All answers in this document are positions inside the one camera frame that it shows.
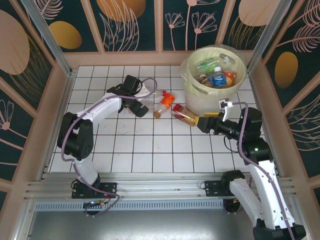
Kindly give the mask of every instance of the white tile floor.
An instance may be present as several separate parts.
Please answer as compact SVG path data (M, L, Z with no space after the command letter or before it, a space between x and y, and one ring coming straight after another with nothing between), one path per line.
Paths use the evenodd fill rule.
M80 66L70 95L67 111L77 113L99 100L110 87L123 82L127 75L141 79L155 77L158 89L175 96L175 104L185 103L184 81L179 66ZM147 86L153 87L152 81ZM150 99L146 105L159 103ZM232 101L245 101L256 107L249 79L241 85ZM241 106L232 109L237 121ZM220 173L234 169L247 172L237 153L224 146L222 135L202 133L196 126L172 118L168 110L160 119L151 109L144 117L135 117L127 109L104 119L94 133L95 147L90 157L99 173ZM237 150L235 140L226 140ZM49 172L73 172L70 162L63 162L56 148Z

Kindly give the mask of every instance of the water bottle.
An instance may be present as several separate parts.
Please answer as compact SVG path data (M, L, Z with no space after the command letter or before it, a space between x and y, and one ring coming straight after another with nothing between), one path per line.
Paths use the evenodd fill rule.
M156 119L159 119L161 115L168 109L170 108L171 104L174 102L176 98L168 93L165 95L165 97L161 100L161 102L158 104L156 107L155 111L153 112L153 116Z
M221 53L219 56L214 56L199 62L196 66L195 75L199 76L202 74L213 73L215 71L215 67L227 69L230 65L235 63L236 61L232 57Z
M208 77L208 81L215 88L223 88L227 85L226 75L221 71L221 67L216 66L214 68L213 76Z

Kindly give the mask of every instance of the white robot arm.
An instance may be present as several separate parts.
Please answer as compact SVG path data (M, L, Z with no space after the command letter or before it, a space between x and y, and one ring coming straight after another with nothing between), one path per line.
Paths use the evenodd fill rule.
M94 131L98 128L99 123L113 112L121 112L123 108L129 108L137 117L143 117L149 110L140 103L141 98L150 94L145 84L139 79L128 75L123 84L110 88L107 93L99 100L101 104L92 108L89 107L78 113L67 112L62 119L57 145L62 147L67 131L75 119L83 116L74 126L74 129L67 138L64 154L71 156L74 160L79 176L78 180L83 180L95 186L99 178L97 171L94 169L93 162L89 157L94 141ZM137 99L127 99L117 96L135 97Z
M219 101L220 109L224 111L218 117L199 117L196 119L197 127L204 133L214 130L214 134L223 134L229 139L239 141L241 128L244 122L242 110L239 123L228 120L233 103L228 99ZM245 176L239 170L227 171L221 178L221 185L226 194L233 194L242 204L253 225L254 238L257 240L291 240L290 226L295 240L301 240L306 236L304 226L297 225L290 213L283 194L279 187L275 171L275 163L269 145L260 138L262 125L262 113L255 108L248 108L242 142L237 142L245 157L252 163L265 170L268 177L254 164L244 161L256 185L259 198L252 192ZM277 197L272 182L279 193Z

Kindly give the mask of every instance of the plastic container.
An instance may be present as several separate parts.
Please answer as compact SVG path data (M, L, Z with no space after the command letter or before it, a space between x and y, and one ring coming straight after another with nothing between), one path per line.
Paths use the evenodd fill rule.
M161 100L161 102L158 104L158 106L156 107L155 112L153 113L153 116L156 119L159 119L161 117L161 115L168 110L168 108L170 108L171 104L174 102L176 98L168 93L167 95L165 95L165 97Z
M204 60L225 54L234 59L229 69L236 72L234 85L228 88L211 88L199 83L194 76L196 65ZM219 99L232 98L247 77L246 60L241 53L226 45L210 45L193 51L180 66L180 73L185 80L185 106L199 116L205 113L219 112Z

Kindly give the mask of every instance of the cable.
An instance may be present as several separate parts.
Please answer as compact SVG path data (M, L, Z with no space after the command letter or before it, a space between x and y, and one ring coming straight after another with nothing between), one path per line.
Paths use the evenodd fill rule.
M202 190L205 190L205 189L206 189L206 186L201 187L201 185L202 185L204 182L206 182L206 181L201 182L200 185L199 185L199 188L202 189Z
M85 215L89 215L89 213L88 213L88 209L89 208L97 207L97 206L104 206L105 204L108 204L109 202L110 202L109 195L105 195L105 198L104 198L103 201L98 201L98 202L94 202L94 203L91 202L88 206L86 206L85 209L84 209L84 213L85 213Z
M116 194L116 193L113 193L113 192L102 191L102 190L100 190L100 189L97 189L97 188L91 186L91 185L81 176L80 172L78 171L77 166L76 166L76 164L75 164L75 161L76 161L76 160L75 160L74 158L67 158L67 159L65 158L64 152L65 152L66 143L67 143L67 140L68 140L68 138L69 138L69 135L70 135L70 133L72 132L72 130L74 129L75 125L76 125L85 115L89 114L89 113L90 113L92 110L94 110L96 107L100 106L102 103L104 103L104 102L106 102L106 101L108 101L108 100L110 100L110 99L121 98L121 99L134 99L134 100L136 100L136 99L146 99L147 97L153 95L153 94L156 92L157 87L158 87L157 81L156 81L153 77L147 77L146 79L144 79L144 80L142 81L142 83L144 83L145 81L150 80L150 79L154 81L154 89L153 89L149 94L147 94L147 95L145 95L145 96L140 96L140 97L113 95L113 96L108 96L108 97L106 97L106 98L103 98L103 99L101 99L100 101L98 101L98 102L96 102L95 104L93 104L91 107L89 107L89 109L88 109L86 112L84 112L83 114L81 114L81 115L70 125L68 131L67 131L66 134L65 134L65 137L64 137L64 139L63 139L62 146L61 146L61 159L62 159L63 161L65 161L65 162L72 162L74 171L75 171L75 173L78 175L78 179L79 179L83 184L87 185L90 189L94 190L95 192L102 193L102 194L104 194L104 195L116 196L116 197L117 197L117 199L116 199L112 204L110 204L110 206L108 206L105 210L100 211L100 212L98 212L98 213L95 214L95 215L89 215L89 214L87 213L87 208L86 208L86 209L85 209L85 214L86 214L87 217L90 216L91 218L94 218L94 217L98 217L98 216L106 213L110 208L112 208L112 207L119 201L120 195L118 195L118 194Z
M242 122L242 126L241 126L241 131L240 131L240 136L239 136L239 143L242 143L243 141L243 137L244 137L244 132L245 132L245 127L246 127L246 122L247 122L247 117L248 117L248 109L249 109L249 106L246 102L235 102L233 103L234 105L245 105L245 111L244 111L244 116L243 116L243 122ZM253 166L257 167L261 172L263 172L264 175L266 175L266 177L268 178L269 182L271 183L273 189L274 189L274 192L275 192L275 195L276 195L276 198L278 199L278 202L279 202L279 206L281 208L281 213L283 215L283 218L284 218L284 222L285 222L285 225L286 227L288 228L288 231L289 231L289 234L290 234L290 237L292 240L295 240L295 236L294 236L294 233L292 232L292 229L290 227L290 224L289 224L289 221L287 219L287 214L286 214L286 210L285 210L285 207L284 207L284 204L282 203L282 200L281 200L281 196L280 196L280 193L277 189L277 186L274 182L274 180L272 179L272 177L269 175L269 173L264 170L263 167L259 166L257 163L255 163L254 161L250 160L249 158L246 157L246 155L244 154L244 151L242 149L242 144L240 144L240 147L239 147L239 154L240 156L246 160L248 163L252 164Z
M73 184L74 184L76 181L77 181L77 179L73 180L72 183L70 184L70 188L71 188L71 189L74 189L74 185L73 185Z
M238 153L238 151L234 151L231 148L227 147L226 138L227 138L227 136L224 136L224 138L223 138L223 143L224 143L225 148L228 149L229 151L231 151L232 153Z

